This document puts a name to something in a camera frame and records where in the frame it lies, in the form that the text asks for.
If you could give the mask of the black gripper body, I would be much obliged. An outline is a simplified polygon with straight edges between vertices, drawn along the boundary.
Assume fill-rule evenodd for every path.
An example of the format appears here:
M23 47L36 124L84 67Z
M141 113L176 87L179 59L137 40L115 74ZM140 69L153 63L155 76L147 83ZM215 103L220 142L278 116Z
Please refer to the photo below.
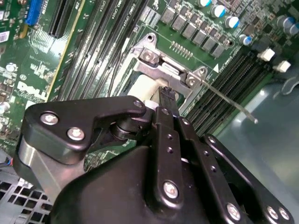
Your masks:
M154 191L152 157L134 147L69 183L51 210L53 224L171 224L185 203L182 184L166 181L165 197Z

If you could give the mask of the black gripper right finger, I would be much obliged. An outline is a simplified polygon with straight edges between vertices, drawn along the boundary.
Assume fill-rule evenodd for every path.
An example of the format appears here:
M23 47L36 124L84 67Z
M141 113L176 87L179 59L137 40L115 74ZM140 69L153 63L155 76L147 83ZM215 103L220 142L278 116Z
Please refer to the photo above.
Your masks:
M290 211L214 136L198 136L179 116L175 91L168 105L179 133L185 203L172 224L292 224Z

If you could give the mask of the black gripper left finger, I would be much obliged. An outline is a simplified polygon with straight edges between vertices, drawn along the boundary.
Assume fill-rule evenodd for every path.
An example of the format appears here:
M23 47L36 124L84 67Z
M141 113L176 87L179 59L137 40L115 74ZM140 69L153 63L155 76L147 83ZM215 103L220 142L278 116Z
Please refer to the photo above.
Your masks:
M158 89L159 100L118 96L41 103L26 109L14 155L16 173L51 202L85 173L88 154L135 140L149 148L154 191L166 181L182 184L175 91Z

